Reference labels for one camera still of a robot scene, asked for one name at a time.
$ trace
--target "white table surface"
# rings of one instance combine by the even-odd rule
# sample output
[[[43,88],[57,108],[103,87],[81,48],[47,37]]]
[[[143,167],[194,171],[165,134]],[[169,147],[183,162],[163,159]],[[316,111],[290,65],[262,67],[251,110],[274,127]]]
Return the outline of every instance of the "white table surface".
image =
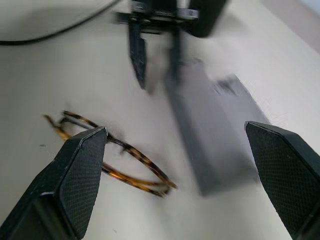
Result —
[[[45,5],[33,2],[38,10]],[[71,3],[74,8],[81,5]],[[89,8],[103,2],[90,3]],[[64,6],[62,1],[56,4]],[[25,14],[32,12],[28,4],[23,6]],[[15,8],[8,11],[9,16]],[[57,28],[49,24],[35,33],[32,27],[18,27],[6,35],[10,24],[19,25],[17,19],[1,23],[1,37],[30,37]],[[111,24],[108,14],[53,40],[0,47],[0,223],[63,145],[42,114],[58,119],[61,111],[69,110],[138,147],[179,187],[161,199],[102,174],[84,239],[291,239],[254,181],[208,198],[198,194],[162,83],[168,40],[165,35],[147,40],[149,93],[135,79],[127,27]],[[320,56],[258,0],[234,0],[214,37],[185,34],[183,49],[186,57],[204,61],[213,81],[236,74],[273,124],[300,134],[320,153]],[[135,176],[154,178],[118,150],[108,145],[104,161]]]

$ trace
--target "black cable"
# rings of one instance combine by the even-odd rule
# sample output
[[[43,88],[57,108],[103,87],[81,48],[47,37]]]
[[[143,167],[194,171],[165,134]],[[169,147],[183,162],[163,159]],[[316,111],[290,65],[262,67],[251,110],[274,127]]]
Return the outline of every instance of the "black cable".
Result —
[[[111,2],[110,4],[108,4],[107,6],[99,9],[97,12],[93,13],[92,15],[80,20],[79,22],[72,24],[70,26],[67,26],[61,30],[58,30],[56,32],[50,33],[48,35],[44,35],[44,36],[40,36],[40,37],[36,37],[36,38],[31,38],[31,39],[26,39],[26,40],[0,40],[0,46],[22,46],[22,45],[29,45],[29,44],[35,44],[35,43],[39,43],[54,37],[57,37],[60,34],[63,34],[65,32],[68,32],[76,27],[79,27],[82,24],[85,24],[86,22],[94,19],[95,17],[101,15],[102,13],[104,13],[105,11],[109,10],[110,8],[112,8],[114,5],[118,4],[121,0],[114,0],[113,2]]]

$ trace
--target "eyeglasses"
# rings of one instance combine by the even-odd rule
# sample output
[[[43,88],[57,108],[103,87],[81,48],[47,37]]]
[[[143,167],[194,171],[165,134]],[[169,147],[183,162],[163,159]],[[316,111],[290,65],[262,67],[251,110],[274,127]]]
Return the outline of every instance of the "eyeglasses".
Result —
[[[71,137],[71,134],[69,134],[64,129],[65,123],[74,124],[87,130],[99,127],[93,121],[90,121],[89,119],[86,119],[85,117],[77,115],[70,111],[64,111],[62,114],[63,114],[63,118],[58,123],[55,123],[52,120],[52,118],[49,117],[48,115],[44,115],[44,117],[47,119],[49,124],[53,127],[54,131],[63,139],[64,142]],[[147,181],[147,180],[142,180],[139,178],[128,176],[114,169],[107,163],[103,162],[102,172],[104,172],[105,174],[108,174],[109,176],[114,177],[115,179],[118,179],[121,182],[129,184],[137,189],[146,191],[148,193],[157,195],[159,197],[164,197],[165,195],[167,195],[171,188],[175,188],[175,189],[177,188],[177,186],[172,181],[169,180],[168,176],[163,171],[161,171],[159,167],[157,167],[148,157],[146,157],[142,152],[140,152],[135,147],[119,139],[116,139],[110,133],[108,133],[107,135],[107,143],[114,143],[121,146],[123,148],[123,152],[129,153],[131,156],[133,156],[139,162],[145,165],[161,180],[161,182]],[[149,188],[148,186],[160,187],[160,188],[164,188],[164,190],[155,190],[155,189]]]

